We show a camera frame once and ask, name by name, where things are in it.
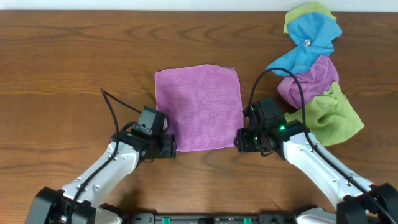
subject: purple towel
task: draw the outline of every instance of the purple towel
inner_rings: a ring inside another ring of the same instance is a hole
[[[241,89],[233,68],[216,65],[168,69],[155,74],[156,108],[169,115],[177,150],[234,146],[243,128]]]
[[[324,55],[318,57],[309,72],[296,73],[295,76],[303,88],[306,105],[314,96],[321,96],[324,91],[328,91],[333,82],[338,82],[335,66],[330,58]],[[285,77],[279,84],[278,91],[292,106],[297,109],[302,108],[300,90],[292,77]]]

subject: crumpled cloth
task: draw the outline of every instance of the crumpled cloth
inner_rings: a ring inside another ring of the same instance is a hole
[[[296,119],[302,122],[302,110],[286,113],[285,118],[287,122]],[[364,127],[337,82],[305,106],[305,118],[307,127],[323,146],[344,142]]]
[[[304,4],[302,6],[299,6],[295,9],[291,10],[290,12],[286,13],[284,33],[285,34],[288,33],[287,24],[293,22],[295,19],[299,18],[300,16],[304,16],[306,14],[313,13],[313,12],[319,12],[319,13],[322,13],[322,14],[332,18],[334,21],[337,20],[337,18],[334,15],[332,15],[330,13],[329,9],[326,6],[324,6],[322,3],[310,2],[310,3]]]
[[[168,114],[168,134],[182,152],[234,146],[243,128],[238,74],[233,68],[200,65],[155,74],[156,108]]]
[[[338,82],[338,74],[330,58],[321,55],[311,66],[311,70],[305,73],[296,73],[304,92],[305,105],[312,101],[314,96],[320,96],[328,91],[333,82]],[[300,90],[294,79],[285,77],[278,86],[278,92],[290,105],[297,109],[302,108]]]
[[[331,41],[343,33],[332,18],[319,12],[299,17],[287,24],[287,29],[297,47],[267,68],[280,67],[293,74],[308,72],[321,54],[329,56],[335,50]],[[283,71],[273,72],[282,76],[288,75]]]

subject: lime green cloth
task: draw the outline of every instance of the lime green cloth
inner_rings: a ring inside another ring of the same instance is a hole
[[[302,110],[285,114],[286,121],[302,122]],[[305,106],[307,127],[323,146],[344,142],[364,127],[337,82]]]
[[[322,5],[320,2],[310,2],[307,3],[305,5],[302,5],[300,7],[297,7],[293,10],[291,10],[290,12],[286,13],[286,17],[285,17],[285,28],[284,28],[284,33],[287,34],[289,33],[287,31],[287,24],[293,22],[294,20],[296,20],[297,18],[304,16],[306,14],[310,14],[313,12],[319,12],[322,13],[330,18],[332,18],[334,21],[336,21],[336,17],[333,16],[329,9]]]

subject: wooden table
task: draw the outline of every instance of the wooden table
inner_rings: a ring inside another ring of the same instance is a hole
[[[328,149],[376,184],[398,187],[398,14],[333,13],[343,35],[331,59],[365,128]],[[114,124],[100,88],[155,106],[154,73],[205,63],[234,67],[244,105],[256,77],[295,45],[283,12],[0,12],[0,223],[23,223],[36,193],[59,189],[106,149]],[[278,95],[268,75],[255,100]],[[113,104],[119,123],[138,115]],[[106,202],[126,212],[257,213],[333,207],[274,154],[235,148],[141,164]]]

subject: towel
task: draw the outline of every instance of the towel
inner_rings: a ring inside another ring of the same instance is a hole
[[[319,12],[304,15],[287,24],[289,36],[297,47],[268,65],[267,68],[281,67],[292,73],[303,73],[323,54],[329,56],[335,49],[331,41],[342,34],[337,23]],[[286,76],[283,71],[274,71]]]
[[[302,110],[285,114],[286,121],[302,122]],[[307,127],[323,146],[344,142],[364,127],[337,82],[305,106]]]
[[[338,82],[335,66],[330,58],[324,55],[319,56],[309,72],[296,73],[295,76],[303,89],[306,105],[314,96],[320,96],[324,91],[328,91],[333,82]],[[287,76],[282,80],[278,92],[290,105],[297,109],[302,108],[300,90],[292,77]]]
[[[238,74],[216,65],[168,69],[155,74],[156,108],[167,113],[182,152],[234,146],[243,128]]]
[[[285,34],[288,33],[287,24],[293,22],[295,19],[299,18],[300,16],[304,16],[306,14],[313,12],[319,12],[332,18],[334,21],[337,20],[336,17],[330,13],[329,9],[323,4],[321,4],[320,2],[310,2],[286,13],[284,33]]]

